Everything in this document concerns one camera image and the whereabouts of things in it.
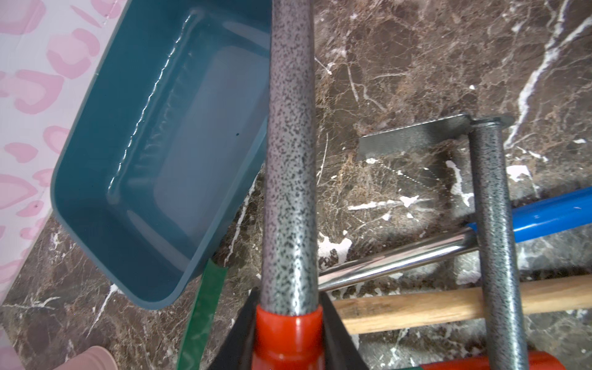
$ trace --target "teal plastic basin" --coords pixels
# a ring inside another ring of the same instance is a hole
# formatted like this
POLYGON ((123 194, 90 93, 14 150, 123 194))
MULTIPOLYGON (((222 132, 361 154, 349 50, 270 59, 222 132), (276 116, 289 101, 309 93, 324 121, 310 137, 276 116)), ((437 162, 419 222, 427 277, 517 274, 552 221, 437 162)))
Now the teal plastic basin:
POLYGON ((57 218, 134 303, 199 275, 265 159, 271 0, 134 0, 52 181, 57 218))

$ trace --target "chrome metal rod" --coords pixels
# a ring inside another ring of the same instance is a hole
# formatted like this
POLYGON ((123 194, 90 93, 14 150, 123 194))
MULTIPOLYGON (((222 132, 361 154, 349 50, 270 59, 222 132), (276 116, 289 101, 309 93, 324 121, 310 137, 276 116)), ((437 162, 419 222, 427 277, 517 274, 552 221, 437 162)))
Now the chrome metal rod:
POLYGON ((314 36, 311 0, 274 0, 261 307, 318 309, 314 36))
POLYGON ((318 290, 348 287, 474 250, 477 250, 477 235, 473 229, 466 227, 456 233, 438 235, 322 271, 318 277, 318 290))
POLYGON ((469 148, 490 367, 527 370, 502 122, 489 118, 471 125, 469 148))

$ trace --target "black plastic part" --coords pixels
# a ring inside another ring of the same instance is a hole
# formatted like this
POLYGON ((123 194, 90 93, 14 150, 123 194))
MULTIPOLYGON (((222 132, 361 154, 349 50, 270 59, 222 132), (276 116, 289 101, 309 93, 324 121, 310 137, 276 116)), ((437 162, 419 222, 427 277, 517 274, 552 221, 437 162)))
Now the black plastic part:
MULTIPOLYGON (((323 308, 325 370, 368 370, 326 293, 319 294, 323 308)), ((259 290, 251 291, 240 314, 208 370, 250 370, 255 344, 255 314, 259 290)))
POLYGON ((368 370, 327 293, 319 294, 319 301, 323 307, 325 370, 368 370))
POLYGON ((208 370, 250 370, 259 289, 254 288, 208 370))

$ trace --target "red plastic base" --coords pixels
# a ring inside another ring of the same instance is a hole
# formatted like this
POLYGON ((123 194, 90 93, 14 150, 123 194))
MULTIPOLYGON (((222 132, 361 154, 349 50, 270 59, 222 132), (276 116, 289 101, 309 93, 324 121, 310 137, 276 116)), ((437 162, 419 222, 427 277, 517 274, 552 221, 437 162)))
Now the red plastic base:
MULTIPOLYGON (((529 352, 530 370, 565 370, 559 360, 546 352, 529 352)), ((487 357, 473 357, 462 360, 422 365, 423 370, 490 370, 487 357)))
POLYGON ((323 309, 282 316, 257 306, 252 370, 323 370, 323 309))

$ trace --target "wooden handle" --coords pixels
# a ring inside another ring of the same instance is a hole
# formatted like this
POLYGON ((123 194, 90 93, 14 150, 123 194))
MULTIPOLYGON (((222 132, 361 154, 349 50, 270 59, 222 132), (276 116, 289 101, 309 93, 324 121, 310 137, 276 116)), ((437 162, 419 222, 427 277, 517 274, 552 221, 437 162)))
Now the wooden handle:
MULTIPOLYGON (((520 284, 524 314, 592 307, 592 275, 520 284)), ((350 334, 384 332, 484 315, 481 288, 333 302, 350 334)))

